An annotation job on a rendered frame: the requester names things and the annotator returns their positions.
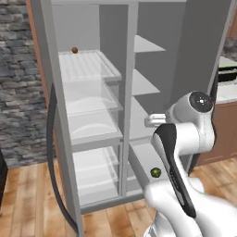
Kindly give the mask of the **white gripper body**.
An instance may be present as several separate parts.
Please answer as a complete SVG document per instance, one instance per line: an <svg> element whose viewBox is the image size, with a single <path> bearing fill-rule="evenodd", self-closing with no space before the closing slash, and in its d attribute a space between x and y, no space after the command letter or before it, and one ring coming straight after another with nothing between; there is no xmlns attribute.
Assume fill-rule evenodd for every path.
<svg viewBox="0 0 237 237"><path fill-rule="evenodd" d="M151 114L144 119L144 126L146 128L158 127L166 122L165 114Z"/></svg>

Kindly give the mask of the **grey door shelf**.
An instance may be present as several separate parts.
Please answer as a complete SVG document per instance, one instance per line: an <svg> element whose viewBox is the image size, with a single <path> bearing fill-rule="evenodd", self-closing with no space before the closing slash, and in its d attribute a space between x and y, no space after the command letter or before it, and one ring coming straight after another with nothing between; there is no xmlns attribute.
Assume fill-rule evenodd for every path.
<svg viewBox="0 0 237 237"><path fill-rule="evenodd" d="M144 119L147 117L146 111L139 104L139 102L132 97L131 98L131 127L130 127L130 139L142 139L150 137L154 128L146 128L144 126Z"/></svg>
<svg viewBox="0 0 237 237"><path fill-rule="evenodd" d="M148 53L148 52L162 52L164 48L136 35L134 37L134 52L135 53Z"/></svg>
<svg viewBox="0 0 237 237"><path fill-rule="evenodd" d="M137 69L132 73L132 95L158 94L159 90Z"/></svg>

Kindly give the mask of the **clear fridge crisper drawer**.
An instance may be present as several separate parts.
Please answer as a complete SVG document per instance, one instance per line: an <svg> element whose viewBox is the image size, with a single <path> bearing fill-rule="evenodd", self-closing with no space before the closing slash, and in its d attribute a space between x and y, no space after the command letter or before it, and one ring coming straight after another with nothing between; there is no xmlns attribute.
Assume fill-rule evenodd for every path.
<svg viewBox="0 0 237 237"><path fill-rule="evenodd" d="M73 152L115 145L123 140L118 82L66 82L63 89Z"/></svg>

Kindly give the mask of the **clear freezer drawer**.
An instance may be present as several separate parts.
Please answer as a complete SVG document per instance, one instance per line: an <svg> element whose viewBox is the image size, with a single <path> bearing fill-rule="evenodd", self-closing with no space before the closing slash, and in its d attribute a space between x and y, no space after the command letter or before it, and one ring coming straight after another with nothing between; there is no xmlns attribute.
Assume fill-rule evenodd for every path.
<svg viewBox="0 0 237 237"><path fill-rule="evenodd" d="M82 206L113 199L119 195L119 156L119 145L73 154Z"/></svg>

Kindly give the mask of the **clear ribbed fridge shelf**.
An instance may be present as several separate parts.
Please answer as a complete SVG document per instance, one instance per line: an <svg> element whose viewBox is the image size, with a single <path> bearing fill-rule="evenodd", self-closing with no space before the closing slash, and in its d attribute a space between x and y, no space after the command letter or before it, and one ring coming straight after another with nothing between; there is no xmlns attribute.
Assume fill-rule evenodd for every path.
<svg viewBox="0 0 237 237"><path fill-rule="evenodd" d="M121 80L120 72L100 50L59 52L58 58L63 82Z"/></svg>

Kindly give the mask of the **grey left fridge door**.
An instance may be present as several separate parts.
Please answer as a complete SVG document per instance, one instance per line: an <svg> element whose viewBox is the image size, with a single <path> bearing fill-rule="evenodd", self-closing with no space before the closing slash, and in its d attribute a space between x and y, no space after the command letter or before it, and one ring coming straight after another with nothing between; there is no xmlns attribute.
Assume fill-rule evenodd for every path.
<svg viewBox="0 0 237 237"><path fill-rule="evenodd" d="M51 85L54 85L56 89L57 104L53 131L54 158L57 159L60 167L64 191L64 194L61 195L62 201L71 217L77 223L79 229L79 233L76 233L71 228L69 237L83 237L81 207L69 136L69 125L56 46L51 0L31 0L31 9L37 31L49 99Z"/></svg>

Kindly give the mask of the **grey fridge cabinet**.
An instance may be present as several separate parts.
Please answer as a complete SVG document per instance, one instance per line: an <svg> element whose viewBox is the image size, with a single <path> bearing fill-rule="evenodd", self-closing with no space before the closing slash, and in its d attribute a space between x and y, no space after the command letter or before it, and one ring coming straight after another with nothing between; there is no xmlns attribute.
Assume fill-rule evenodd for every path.
<svg viewBox="0 0 237 237"><path fill-rule="evenodd" d="M71 52L74 46L78 48L78 53L84 50L100 50L121 74L121 80L116 81L119 83L118 99L123 107L119 112L123 140L115 144L120 146L118 196L87 206L80 203L81 214L119 205L129 198L126 94L131 78L128 75L132 66L130 50L134 50L134 47L129 46L128 40L130 3L127 0L51 0L57 52Z"/></svg>

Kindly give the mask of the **grey door bin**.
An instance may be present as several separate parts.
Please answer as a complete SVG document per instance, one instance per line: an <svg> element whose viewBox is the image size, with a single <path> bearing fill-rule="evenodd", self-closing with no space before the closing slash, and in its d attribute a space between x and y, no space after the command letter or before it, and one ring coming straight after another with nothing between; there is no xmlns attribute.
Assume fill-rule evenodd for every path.
<svg viewBox="0 0 237 237"><path fill-rule="evenodd" d="M161 158L148 139L130 142L129 162L142 189L150 182L168 179ZM151 175L153 168L159 168L161 170L158 178L154 178Z"/></svg>

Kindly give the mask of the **brown base cupboards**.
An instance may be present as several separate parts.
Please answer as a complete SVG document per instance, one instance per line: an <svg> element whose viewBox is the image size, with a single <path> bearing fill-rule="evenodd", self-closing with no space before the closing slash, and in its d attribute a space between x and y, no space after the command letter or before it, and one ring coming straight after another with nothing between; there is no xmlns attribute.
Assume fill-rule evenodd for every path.
<svg viewBox="0 0 237 237"><path fill-rule="evenodd" d="M202 166L237 156L237 102L217 104L214 112L217 140L214 148L199 156Z"/></svg>

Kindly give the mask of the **black hob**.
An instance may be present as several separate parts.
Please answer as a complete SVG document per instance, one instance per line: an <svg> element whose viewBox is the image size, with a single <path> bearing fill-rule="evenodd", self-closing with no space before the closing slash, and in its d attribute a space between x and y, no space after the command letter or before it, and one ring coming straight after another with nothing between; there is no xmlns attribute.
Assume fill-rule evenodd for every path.
<svg viewBox="0 0 237 237"><path fill-rule="evenodd" d="M218 81L234 81L237 78L237 66L229 66L218 69Z"/></svg>

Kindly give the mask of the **brown wooden side panel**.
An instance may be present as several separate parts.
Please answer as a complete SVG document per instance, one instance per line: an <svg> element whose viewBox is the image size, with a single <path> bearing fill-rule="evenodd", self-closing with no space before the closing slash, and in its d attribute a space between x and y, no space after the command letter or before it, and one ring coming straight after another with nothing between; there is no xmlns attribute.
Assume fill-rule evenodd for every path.
<svg viewBox="0 0 237 237"><path fill-rule="evenodd" d="M29 18L29 23L31 26L31 35L32 35L33 43L34 43L34 51L35 51L35 55L37 59L37 65L38 65L40 76L41 76L41 82L43 86L43 93L44 93L44 98L46 102L46 108L48 108L49 95L48 95L48 90L47 90L46 79L44 76L44 68L43 68L41 52L40 52L40 47L39 47L38 38L37 38L37 31L35 28L32 9L31 9L31 0L26 0L26 7L28 10L28 18Z"/></svg>

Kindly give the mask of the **black appliance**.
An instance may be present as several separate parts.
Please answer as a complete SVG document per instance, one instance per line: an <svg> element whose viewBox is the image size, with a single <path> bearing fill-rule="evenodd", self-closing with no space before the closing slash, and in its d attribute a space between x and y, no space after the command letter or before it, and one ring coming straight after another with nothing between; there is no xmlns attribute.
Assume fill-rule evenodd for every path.
<svg viewBox="0 0 237 237"><path fill-rule="evenodd" d="M1 206L3 201L4 190L6 186L6 177L8 173L8 168L2 151L0 150L0 216L2 215Z"/></svg>

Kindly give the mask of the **brown wall cupboard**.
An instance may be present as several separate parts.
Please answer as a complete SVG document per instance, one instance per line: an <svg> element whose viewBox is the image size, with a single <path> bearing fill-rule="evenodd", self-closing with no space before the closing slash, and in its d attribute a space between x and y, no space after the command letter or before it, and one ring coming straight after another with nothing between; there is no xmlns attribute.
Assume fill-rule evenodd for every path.
<svg viewBox="0 0 237 237"><path fill-rule="evenodd" d="M237 37L237 15L233 18L231 22L227 37L228 38Z"/></svg>

